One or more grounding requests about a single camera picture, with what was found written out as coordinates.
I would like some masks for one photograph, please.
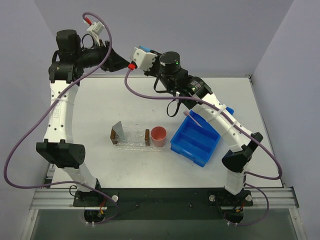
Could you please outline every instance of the bubble wrap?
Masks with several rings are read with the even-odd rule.
[[[145,143],[145,133],[146,129],[141,128],[123,128],[125,139],[121,139],[116,135],[115,140],[118,141],[117,144],[113,146],[119,150],[131,150],[131,151],[145,151],[145,152],[160,152],[166,145],[162,147],[156,147],[152,142],[150,136],[150,146],[146,146]]]

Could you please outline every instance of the plastic cup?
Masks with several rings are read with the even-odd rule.
[[[162,147],[166,143],[167,131],[162,126],[156,126],[151,130],[151,140],[156,147]]]

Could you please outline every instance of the wooden block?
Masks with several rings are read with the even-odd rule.
[[[118,136],[117,133],[113,128],[111,128],[110,139],[114,145],[118,143],[118,141],[116,140],[116,136]]]
[[[150,146],[150,130],[149,129],[145,130],[144,142],[146,146]]]

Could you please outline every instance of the blue plastic bin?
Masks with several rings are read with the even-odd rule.
[[[230,114],[234,110],[227,107]],[[214,152],[220,135],[200,115],[192,110],[190,115],[202,126],[198,126],[189,116],[185,118],[178,131],[171,139],[171,150],[204,167]]]

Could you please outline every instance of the white table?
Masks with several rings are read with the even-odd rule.
[[[247,78],[204,78],[218,99],[234,109],[234,117],[252,132],[264,136],[270,144],[258,106]],[[139,93],[155,96],[153,77],[131,77],[129,85]],[[228,151],[220,140],[205,167],[170,150],[170,140],[185,119],[181,106],[176,117],[168,117],[169,100],[149,100],[130,93],[123,77],[93,77],[83,80],[75,100],[73,114],[74,143],[86,149],[85,163],[103,188],[219,188],[226,180],[227,169],[222,157]],[[176,107],[172,103],[171,113]],[[110,140],[111,127],[122,121],[123,127],[167,130],[166,148],[161,152],[130,151],[115,148]],[[278,170],[272,159],[258,148],[249,163],[253,173],[276,177]],[[61,169],[55,170],[52,182],[69,181]],[[281,180],[247,176],[247,183],[257,187],[282,187]],[[52,186],[68,188],[70,184]]]

